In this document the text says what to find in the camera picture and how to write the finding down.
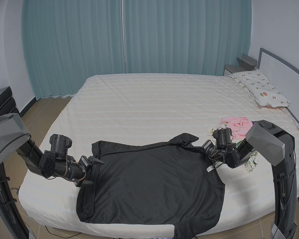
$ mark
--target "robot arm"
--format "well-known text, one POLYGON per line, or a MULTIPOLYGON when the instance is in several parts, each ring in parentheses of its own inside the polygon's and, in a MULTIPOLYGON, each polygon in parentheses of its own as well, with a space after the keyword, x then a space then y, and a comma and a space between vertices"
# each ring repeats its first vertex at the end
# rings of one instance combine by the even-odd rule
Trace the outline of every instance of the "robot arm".
POLYGON ((74 182, 76 187, 87 186, 92 182, 84 178, 92 165, 104 165, 104 162, 92 156, 81 156, 76 162, 67 155, 72 140, 59 134, 50 137, 51 150, 42 153, 18 114, 0 116, 0 132, 3 132, 0 134, 0 163, 16 151, 31 172, 45 178, 62 177, 74 182))
POLYGON ((212 162, 222 162, 236 168, 248 162, 257 150, 272 165, 275 191, 275 219, 271 239, 292 239, 296 230, 297 179, 294 158, 295 139, 277 125, 266 120, 253 124, 237 147, 231 142, 231 129, 213 132, 216 145, 210 140, 202 146, 212 162))

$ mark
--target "floor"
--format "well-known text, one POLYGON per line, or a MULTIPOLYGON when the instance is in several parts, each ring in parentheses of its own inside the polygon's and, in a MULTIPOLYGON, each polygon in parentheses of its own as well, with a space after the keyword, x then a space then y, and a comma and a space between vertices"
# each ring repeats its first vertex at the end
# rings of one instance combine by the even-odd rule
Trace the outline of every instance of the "floor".
MULTIPOLYGON (((22 118, 25 125, 28 127, 32 134, 32 138, 39 146, 44 139, 48 129, 54 120, 58 117, 60 112, 64 109, 71 98, 58 97, 58 98, 43 98, 37 101, 32 108, 28 110, 25 116, 22 118)), ((11 178, 9 186, 18 188, 26 175, 27 167, 16 153, 12 154, 9 159, 4 162, 7 176, 11 178)), ((12 190, 13 197, 18 199, 16 190, 12 190)), ((75 235, 76 232, 61 230, 61 229, 49 229, 49 231, 58 236, 51 235, 46 231, 43 225, 40 225, 33 219, 29 218, 26 211, 22 208, 19 202, 16 203, 23 220, 33 230, 34 235, 37 239, 59 239, 61 237, 68 237, 75 235)), ((200 236, 199 239, 259 239, 259 238, 270 238, 271 223, 274 220, 274 213, 270 213, 258 220, 255 220, 249 224, 219 232, 211 235, 200 236)), ((299 205, 297 203, 295 222, 299 223, 299 205)), ((3 221, 0 219, 0 237, 5 239, 11 239, 12 236, 5 227, 3 221)), ((105 239, 104 237, 97 237, 87 234, 80 234, 74 238, 78 239, 105 239)), ((299 238, 299 229, 297 230, 295 237, 299 238)))

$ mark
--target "wall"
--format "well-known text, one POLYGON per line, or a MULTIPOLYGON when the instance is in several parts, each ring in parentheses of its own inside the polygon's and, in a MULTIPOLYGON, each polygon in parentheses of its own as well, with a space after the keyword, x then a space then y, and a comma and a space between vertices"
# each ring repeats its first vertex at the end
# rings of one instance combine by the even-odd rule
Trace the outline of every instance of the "wall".
POLYGON ((299 69, 299 1, 251 0, 249 56, 258 60, 260 48, 299 69))
POLYGON ((22 6, 23 0, 0 0, 1 86, 11 87, 19 111, 34 98, 22 44, 22 6))

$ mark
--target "white label sticker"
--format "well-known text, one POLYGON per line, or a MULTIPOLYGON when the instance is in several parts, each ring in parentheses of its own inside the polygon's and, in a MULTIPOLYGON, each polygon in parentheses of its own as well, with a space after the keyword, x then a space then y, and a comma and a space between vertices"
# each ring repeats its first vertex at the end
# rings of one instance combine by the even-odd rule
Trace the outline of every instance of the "white label sticker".
POLYGON ((207 172, 210 172, 212 171, 214 168, 213 168, 213 165, 211 165, 210 167, 207 168, 207 172))
POLYGON ((212 142, 209 141, 205 146, 204 146, 204 149, 206 149, 212 142))
POLYGON ((83 163, 86 165, 86 167, 88 166, 88 163, 86 162, 86 160, 84 159, 84 157, 81 158, 83 163))

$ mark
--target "black t-shirt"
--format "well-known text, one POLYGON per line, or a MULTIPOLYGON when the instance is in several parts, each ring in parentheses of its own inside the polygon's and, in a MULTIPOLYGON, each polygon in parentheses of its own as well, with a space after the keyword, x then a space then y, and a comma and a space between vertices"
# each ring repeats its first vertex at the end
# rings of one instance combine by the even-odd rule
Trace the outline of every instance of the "black t-shirt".
POLYGON ((225 185, 198 137, 183 133, 168 142, 131 146, 92 144, 92 186, 80 189, 77 214, 86 223, 173 224, 173 238, 192 238, 214 227, 222 210, 225 185))

